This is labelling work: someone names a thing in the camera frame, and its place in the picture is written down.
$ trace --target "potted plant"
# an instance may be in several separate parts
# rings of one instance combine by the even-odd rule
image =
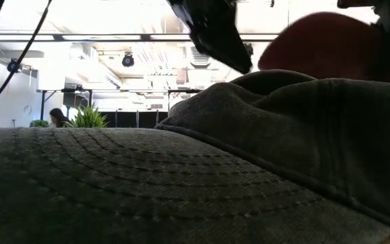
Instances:
[[[106,127],[106,115],[99,113],[94,104],[91,106],[77,107],[78,114],[68,122],[68,127],[73,128],[103,128]]]
[[[31,121],[30,127],[49,127],[49,122],[41,120],[41,119],[36,119]]]

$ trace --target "black cable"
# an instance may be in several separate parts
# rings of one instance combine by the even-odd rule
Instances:
[[[20,54],[20,57],[18,58],[18,61],[16,62],[16,68],[14,68],[10,72],[10,74],[7,77],[7,79],[4,81],[3,85],[1,86],[1,88],[0,88],[0,95],[4,91],[4,89],[7,87],[8,83],[10,82],[10,80],[12,79],[12,77],[14,76],[16,71],[18,70],[18,67],[22,63],[22,60],[25,58],[26,53],[28,52],[28,50],[30,49],[31,45],[33,44],[33,42],[35,40],[35,37],[37,36],[37,34],[39,34],[41,26],[43,25],[43,23],[44,23],[44,21],[46,19],[46,15],[47,15],[47,13],[49,11],[49,6],[51,5],[51,2],[52,2],[52,0],[49,0],[47,2],[45,11],[43,12],[43,15],[41,16],[41,19],[40,19],[36,29],[34,30],[34,33],[32,34],[30,41],[26,44],[26,47],[25,47],[24,51]]]

